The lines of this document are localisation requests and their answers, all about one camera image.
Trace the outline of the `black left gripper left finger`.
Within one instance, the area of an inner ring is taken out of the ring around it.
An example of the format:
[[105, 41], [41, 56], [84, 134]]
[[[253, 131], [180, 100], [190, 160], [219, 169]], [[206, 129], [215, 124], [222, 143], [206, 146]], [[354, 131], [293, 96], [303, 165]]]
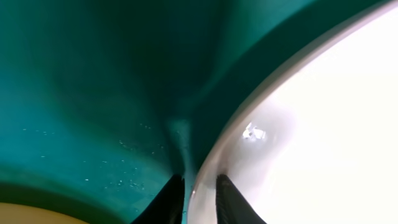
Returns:
[[181, 224], [184, 199], [185, 179], [174, 174], [131, 224]]

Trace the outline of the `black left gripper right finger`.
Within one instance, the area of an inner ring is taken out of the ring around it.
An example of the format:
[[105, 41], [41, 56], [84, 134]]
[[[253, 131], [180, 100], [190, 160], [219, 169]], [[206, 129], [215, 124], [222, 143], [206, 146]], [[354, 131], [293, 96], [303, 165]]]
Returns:
[[216, 178], [215, 204], [217, 224], [266, 224], [225, 174]]

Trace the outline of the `white plate with ketchup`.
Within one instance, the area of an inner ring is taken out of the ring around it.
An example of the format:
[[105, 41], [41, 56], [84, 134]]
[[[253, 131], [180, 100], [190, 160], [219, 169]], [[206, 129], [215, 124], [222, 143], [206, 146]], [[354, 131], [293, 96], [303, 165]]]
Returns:
[[220, 174], [266, 223], [397, 222], [396, 1], [317, 1], [231, 73], [187, 223], [217, 223]]

